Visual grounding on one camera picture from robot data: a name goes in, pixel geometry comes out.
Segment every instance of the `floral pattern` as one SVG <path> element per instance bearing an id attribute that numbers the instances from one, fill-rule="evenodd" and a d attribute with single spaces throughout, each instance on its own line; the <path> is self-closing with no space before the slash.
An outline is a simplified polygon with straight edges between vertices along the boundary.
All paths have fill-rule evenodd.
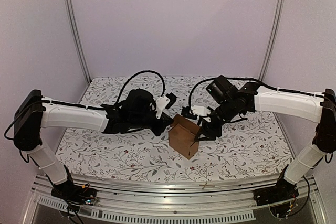
<path id="1" fill-rule="evenodd" d="M 173 117 L 187 105 L 192 87 L 208 77 L 165 77 L 166 93 L 178 96 L 166 113 Z M 96 78 L 81 103 L 113 104 L 127 77 Z M 232 82 L 240 88 L 244 82 Z M 193 94 L 193 104 L 218 106 L 201 84 Z M 125 88 L 121 100 L 131 89 L 142 88 L 154 97 L 162 85 L 156 76 L 140 76 Z M 246 115 L 247 121 L 223 126 L 216 141 L 200 142 L 190 160 L 169 147 L 168 129 L 159 137 L 150 130 L 107 135 L 91 130 L 67 129 L 57 157 L 71 172 L 99 178 L 151 182 L 204 182 L 240 179 L 279 173 L 292 160 L 288 145 L 272 113 Z"/>

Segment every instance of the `brown box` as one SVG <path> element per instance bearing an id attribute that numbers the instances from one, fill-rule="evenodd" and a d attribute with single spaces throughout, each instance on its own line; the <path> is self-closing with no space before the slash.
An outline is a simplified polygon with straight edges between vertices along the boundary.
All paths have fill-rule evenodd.
<path id="1" fill-rule="evenodd" d="M 199 142 L 194 142 L 194 138 L 200 127 L 181 115 L 174 117 L 174 123 L 171 126 L 169 146 L 187 159 L 192 158 L 198 151 Z"/>

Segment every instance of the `perforated metal strip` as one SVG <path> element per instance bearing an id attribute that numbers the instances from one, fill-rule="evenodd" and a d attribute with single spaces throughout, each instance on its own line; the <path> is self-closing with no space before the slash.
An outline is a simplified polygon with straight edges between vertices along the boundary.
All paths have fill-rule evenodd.
<path id="1" fill-rule="evenodd" d="M 67 204 L 53 197 L 39 196 L 41 205 L 54 208 L 60 211 L 67 211 Z M 215 223 L 240 223 L 255 220 L 253 211 L 243 211 L 234 214 L 217 215 L 211 217 L 153 217 L 118 214 L 111 211 L 100 210 L 92 207 L 88 215 L 79 215 L 92 219 L 104 220 L 113 223 L 138 223 L 138 224 L 215 224 Z"/>

